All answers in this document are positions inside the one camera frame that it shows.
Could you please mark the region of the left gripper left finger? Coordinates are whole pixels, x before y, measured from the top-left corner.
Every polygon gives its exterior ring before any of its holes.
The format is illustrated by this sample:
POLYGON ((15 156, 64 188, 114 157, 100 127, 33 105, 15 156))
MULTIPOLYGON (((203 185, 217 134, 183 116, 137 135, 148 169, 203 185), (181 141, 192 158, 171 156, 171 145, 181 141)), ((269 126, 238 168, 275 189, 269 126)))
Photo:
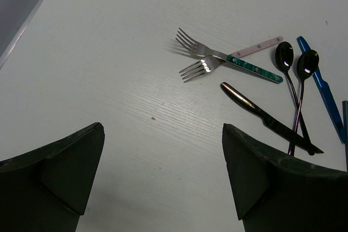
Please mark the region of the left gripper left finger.
POLYGON ((96 122, 1 161, 1 231, 76 231, 104 140, 104 127, 96 122))

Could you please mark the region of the black spoon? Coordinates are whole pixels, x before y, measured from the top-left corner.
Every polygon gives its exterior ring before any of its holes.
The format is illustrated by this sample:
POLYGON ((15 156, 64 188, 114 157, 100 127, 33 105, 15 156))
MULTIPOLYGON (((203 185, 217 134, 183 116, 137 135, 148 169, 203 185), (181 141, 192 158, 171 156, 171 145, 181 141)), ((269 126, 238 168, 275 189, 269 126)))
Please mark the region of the black spoon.
POLYGON ((297 65, 296 65, 296 72, 297 75, 299 77, 299 80, 301 82, 301 93, 300 93, 300 100, 298 101, 297 98, 297 115, 296 115, 296 120, 295 120, 295 124, 293 127, 293 131, 297 132, 299 123, 301 123, 301 127, 303 129, 303 134, 307 134, 307 137, 305 137, 304 139, 307 141, 308 144, 312 145, 312 148, 308 151, 309 155, 314 155, 315 153, 323 153, 323 151, 319 148, 317 148, 316 146, 314 146, 309 138, 302 116, 302 112, 301 112, 301 108, 302 108, 302 103, 303 103, 303 96, 304 96, 304 89, 305 89, 305 80, 310 78, 313 73, 315 72, 315 70, 318 68, 318 64, 319 64, 319 55, 316 51, 314 50, 308 50, 305 51, 304 53, 301 54, 301 56, 299 57, 298 61, 297 61, 297 65))
MULTIPOLYGON (((289 70, 293 64, 294 61, 294 51, 293 51, 293 47, 289 42, 283 41, 281 42, 275 51, 275 61, 276 61, 276 65, 278 67, 278 69, 284 73, 289 85, 290 85, 290 89, 292 91, 293 94, 293 99, 294 99, 294 103, 295 103, 295 108, 298 109, 299 108, 299 100, 295 91, 295 86, 293 84, 293 81, 289 75, 289 70)), ((304 118, 302 116, 302 112, 300 111, 299 114, 299 119, 295 119, 294 121, 294 126, 293 126, 293 131, 297 132, 298 127, 301 126, 302 128, 302 133, 303 133, 303 137, 306 141, 311 142, 309 134, 308 134, 308 130, 307 130, 307 126, 306 123, 304 121, 304 118)))

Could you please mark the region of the grey chopstick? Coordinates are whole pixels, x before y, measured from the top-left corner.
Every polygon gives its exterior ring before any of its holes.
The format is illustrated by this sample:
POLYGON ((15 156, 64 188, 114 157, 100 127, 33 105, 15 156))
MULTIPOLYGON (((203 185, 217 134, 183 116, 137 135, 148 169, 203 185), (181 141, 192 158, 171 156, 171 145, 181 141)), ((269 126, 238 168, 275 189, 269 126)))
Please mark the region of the grey chopstick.
POLYGON ((344 134, 346 135, 345 138, 345 159, 346 159, 346 170, 348 170, 348 142, 347 142, 347 128, 348 128, 348 101, 343 101, 343 121, 344 121, 344 134))

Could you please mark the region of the black knife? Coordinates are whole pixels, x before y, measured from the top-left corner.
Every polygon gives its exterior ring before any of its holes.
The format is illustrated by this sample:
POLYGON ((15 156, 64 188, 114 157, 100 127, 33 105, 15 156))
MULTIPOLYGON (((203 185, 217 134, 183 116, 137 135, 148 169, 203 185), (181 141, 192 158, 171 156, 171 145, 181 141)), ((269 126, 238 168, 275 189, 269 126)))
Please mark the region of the black knife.
POLYGON ((236 104, 249 111, 250 113, 259 117, 263 121, 264 125, 277 135, 300 147, 304 151, 307 151, 309 155, 324 154, 324 151, 322 151, 320 148, 312 144, 310 141, 306 140, 304 137, 295 133, 292 129, 288 128, 280 121, 276 120, 274 117, 261 109, 254 102, 246 98, 226 82, 221 83, 220 87, 232 101, 234 101, 236 104))

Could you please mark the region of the blue knife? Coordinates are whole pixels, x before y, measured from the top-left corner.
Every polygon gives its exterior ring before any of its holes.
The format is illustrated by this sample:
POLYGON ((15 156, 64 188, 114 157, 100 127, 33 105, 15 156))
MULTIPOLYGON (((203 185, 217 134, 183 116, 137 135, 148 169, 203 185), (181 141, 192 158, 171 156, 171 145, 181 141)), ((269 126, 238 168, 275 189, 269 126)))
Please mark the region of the blue knife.
POLYGON ((332 123, 337 131, 337 134, 339 135, 341 142, 344 143, 346 138, 346 135, 344 134, 344 124, 341 119, 334 97, 331 93, 330 86, 322 78, 319 68, 317 68, 316 71, 314 72, 313 78, 321 94, 322 100, 328 111, 328 114, 332 120, 332 123))

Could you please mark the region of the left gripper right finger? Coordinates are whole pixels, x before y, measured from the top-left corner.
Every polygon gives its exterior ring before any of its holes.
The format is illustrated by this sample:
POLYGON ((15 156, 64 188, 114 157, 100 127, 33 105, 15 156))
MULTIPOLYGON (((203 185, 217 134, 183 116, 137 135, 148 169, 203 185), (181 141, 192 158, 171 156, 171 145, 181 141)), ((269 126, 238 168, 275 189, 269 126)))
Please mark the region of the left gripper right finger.
POLYGON ((222 147, 246 231, 347 231, 347 173, 289 156, 232 124, 222 147))

